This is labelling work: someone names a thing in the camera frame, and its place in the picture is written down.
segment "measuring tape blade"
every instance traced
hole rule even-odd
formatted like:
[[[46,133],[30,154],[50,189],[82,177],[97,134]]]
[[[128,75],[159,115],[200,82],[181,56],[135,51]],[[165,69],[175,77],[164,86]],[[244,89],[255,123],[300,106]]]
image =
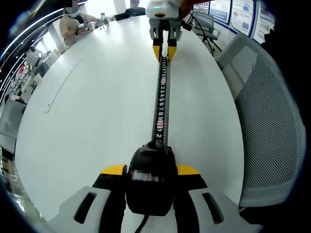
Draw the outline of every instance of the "measuring tape blade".
[[[168,57],[161,57],[159,77],[156,91],[155,117],[152,141],[163,142],[167,145],[169,129],[170,105],[170,63]]]

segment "yellow plastic part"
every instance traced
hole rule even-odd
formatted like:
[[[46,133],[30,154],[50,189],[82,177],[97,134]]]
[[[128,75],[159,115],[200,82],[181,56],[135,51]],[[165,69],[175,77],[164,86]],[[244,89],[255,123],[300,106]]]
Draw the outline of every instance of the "yellow plastic part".
[[[169,61],[171,61],[174,57],[177,47],[169,46]]]
[[[160,46],[159,45],[153,45],[152,47],[154,49],[155,56],[159,62],[160,61]]]
[[[176,165],[178,170],[178,175],[195,175],[200,174],[197,170],[190,166]]]
[[[163,12],[154,13],[154,16],[155,16],[155,17],[157,17],[156,15],[162,15],[163,17],[166,16],[166,14],[163,13]]]
[[[110,166],[101,171],[101,174],[122,175],[125,164]]]

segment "black cable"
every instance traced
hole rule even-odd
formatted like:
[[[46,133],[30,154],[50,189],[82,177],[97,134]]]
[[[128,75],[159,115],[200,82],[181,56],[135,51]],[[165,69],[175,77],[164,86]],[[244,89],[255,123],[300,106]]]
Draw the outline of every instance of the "black cable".
[[[200,29],[202,30],[203,35],[205,36],[206,41],[208,42],[208,45],[209,45],[209,48],[210,48],[210,52],[211,52],[212,56],[214,57],[214,53],[213,53],[213,50],[212,50],[212,46],[210,45],[210,43],[209,43],[209,41],[208,41],[208,37],[205,35],[205,32],[204,32],[204,30],[203,30],[201,24],[199,23],[199,21],[194,17],[194,15],[193,15],[191,12],[190,12],[190,15],[191,15],[191,16],[194,18],[194,20],[199,24]]]
[[[148,218],[149,218],[149,215],[144,216],[143,220],[141,221],[141,224],[137,227],[135,233],[140,233],[141,229],[145,226]]]

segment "white tabletop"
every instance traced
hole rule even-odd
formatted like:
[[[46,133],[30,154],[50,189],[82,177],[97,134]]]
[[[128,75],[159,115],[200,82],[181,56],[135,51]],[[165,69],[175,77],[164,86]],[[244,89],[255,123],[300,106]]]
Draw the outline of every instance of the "white tabletop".
[[[149,28],[141,16],[95,30],[53,64],[30,99],[16,166],[46,220],[92,186],[101,170],[129,165],[150,141],[158,62]],[[238,203],[244,168],[239,117],[220,69],[193,32],[183,30],[177,42],[170,96],[168,144],[176,162],[199,170],[208,186]],[[134,232],[142,218],[126,209],[122,232]],[[150,217],[145,231],[176,232],[173,211]]]

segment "mesh chair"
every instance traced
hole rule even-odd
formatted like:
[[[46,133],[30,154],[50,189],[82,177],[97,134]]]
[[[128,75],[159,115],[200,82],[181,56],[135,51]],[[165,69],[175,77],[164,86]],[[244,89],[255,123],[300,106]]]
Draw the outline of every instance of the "mesh chair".
[[[282,203],[299,174],[306,132],[272,57],[242,33],[217,59],[235,101],[244,143],[240,206]]]
[[[203,14],[197,11],[194,11],[192,14],[197,19],[197,21],[201,24],[206,37],[211,40],[218,40],[220,31],[214,28],[214,16]],[[190,22],[196,23],[196,21],[192,17],[190,18]],[[193,29],[193,31],[195,34],[203,36],[203,42],[207,40],[207,38],[204,36],[203,32],[201,31],[201,28],[199,25],[195,25],[195,28]]]
[[[25,106],[8,99],[0,117],[0,146],[12,154],[15,152],[15,141]]]

